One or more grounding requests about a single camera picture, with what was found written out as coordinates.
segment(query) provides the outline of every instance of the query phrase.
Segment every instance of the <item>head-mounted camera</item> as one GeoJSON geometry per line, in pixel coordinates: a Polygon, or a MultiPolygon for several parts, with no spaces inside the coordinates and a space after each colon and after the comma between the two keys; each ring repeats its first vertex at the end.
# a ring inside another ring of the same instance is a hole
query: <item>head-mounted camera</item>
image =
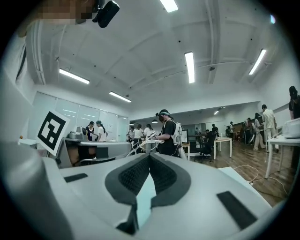
{"type": "Polygon", "coordinates": [[[98,23],[100,28],[106,28],[112,18],[117,14],[120,7],[115,1],[109,1],[104,7],[104,0],[96,0],[92,12],[97,13],[92,20],[98,23]]]}

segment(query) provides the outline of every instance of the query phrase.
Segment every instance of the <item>table leg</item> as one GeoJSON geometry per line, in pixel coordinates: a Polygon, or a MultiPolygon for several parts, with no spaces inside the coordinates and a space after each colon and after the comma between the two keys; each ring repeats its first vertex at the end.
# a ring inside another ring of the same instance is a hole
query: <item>table leg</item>
{"type": "Polygon", "coordinates": [[[265,178],[269,177],[270,170],[271,170],[271,164],[272,164],[272,157],[273,157],[273,146],[271,143],[269,143],[269,160],[268,160],[268,167],[267,167],[265,178]]]}
{"type": "Polygon", "coordinates": [[[214,160],[216,160],[216,142],[215,142],[215,146],[214,146],[214,160]]]}
{"type": "Polygon", "coordinates": [[[232,139],[230,140],[230,153],[229,153],[229,157],[232,156],[232,153],[233,153],[233,141],[232,139]]]}
{"type": "Polygon", "coordinates": [[[280,154],[280,162],[279,162],[279,166],[278,166],[278,172],[280,172],[281,170],[281,165],[282,165],[282,158],[283,158],[283,148],[284,146],[281,146],[281,154],[280,154]]]}

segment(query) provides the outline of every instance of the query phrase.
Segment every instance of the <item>backpack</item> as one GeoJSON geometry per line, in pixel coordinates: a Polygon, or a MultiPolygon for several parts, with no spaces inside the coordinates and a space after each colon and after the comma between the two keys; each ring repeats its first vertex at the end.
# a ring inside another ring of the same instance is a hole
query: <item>backpack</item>
{"type": "Polygon", "coordinates": [[[182,145],[182,126],[179,122],[175,122],[171,119],[167,120],[167,121],[172,121],[175,124],[175,131],[174,134],[171,135],[171,138],[173,139],[173,143],[175,145],[181,146],[182,145]]]}

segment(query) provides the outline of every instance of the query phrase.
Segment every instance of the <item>fluorescent light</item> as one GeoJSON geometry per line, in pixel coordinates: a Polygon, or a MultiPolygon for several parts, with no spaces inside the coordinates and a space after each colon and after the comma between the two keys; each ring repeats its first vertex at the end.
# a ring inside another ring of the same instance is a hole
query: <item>fluorescent light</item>
{"type": "Polygon", "coordinates": [[[69,110],[66,110],[66,109],[63,109],[63,111],[70,112],[70,113],[76,113],[76,112],[69,111],[69,110]]]}
{"type": "Polygon", "coordinates": [[[89,116],[89,117],[93,117],[93,118],[95,118],[95,116],[91,116],[91,115],[87,115],[87,114],[85,114],[85,116],[89,116]]]}
{"type": "Polygon", "coordinates": [[[270,22],[271,22],[272,24],[275,24],[275,23],[276,23],[276,19],[275,19],[275,17],[274,17],[273,15],[270,15],[270,22]]]}
{"type": "Polygon", "coordinates": [[[83,82],[83,83],[85,83],[85,84],[89,84],[89,83],[90,83],[89,80],[86,80],[86,79],[84,79],[84,78],[82,78],[82,77],[76,76],[76,75],[74,75],[74,74],[72,74],[72,73],[69,73],[69,72],[67,72],[67,71],[65,71],[65,70],[62,70],[61,68],[60,68],[60,73],[63,74],[63,75],[72,77],[72,78],[74,78],[74,79],[76,79],[76,80],[79,80],[79,81],[81,81],[81,82],[83,82]]]}
{"type": "Polygon", "coordinates": [[[186,56],[186,62],[187,62],[187,72],[188,72],[189,83],[194,83],[195,82],[194,55],[192,52],[187,52],[185,54],[185,56],[186,56]]]}
{"type": "Polygon", "coordinates": [[[113,96],[115,96],[115,97],[117,97],[117,98],[119,98],[119,99],[122,99],[122,100],[124,100],[124,101],[126,101],[126,102],[128,102],[128,103],[131,103],[131,101],[130,101],[129,99],[124,98],[124,97],[122,97],[122,96],[120,96],[120,95],[118,95],[118,94],[116,94],[116,93],[114,93],[114,92],[110,92],[109,94],[110,94],[110,95],[113,95],[113,96]]]}
{"type": "Polygon", "coordinates": [[[257,69],[258,65],[261,63],[261,61],[263,60],[264,55],[266,54],[267,50],[262,49],[261,53],[259,54],[258,59],[256,60],[256,63],[254,64],[253,68],[251,69],[251,71],[249,72],[249,75],[252,75],[255,70],[257,69]]]}
{"type": "Polygon", "coordinates": [[[168,13],[178,10],[174,0],[160,0],[168,13]]]}

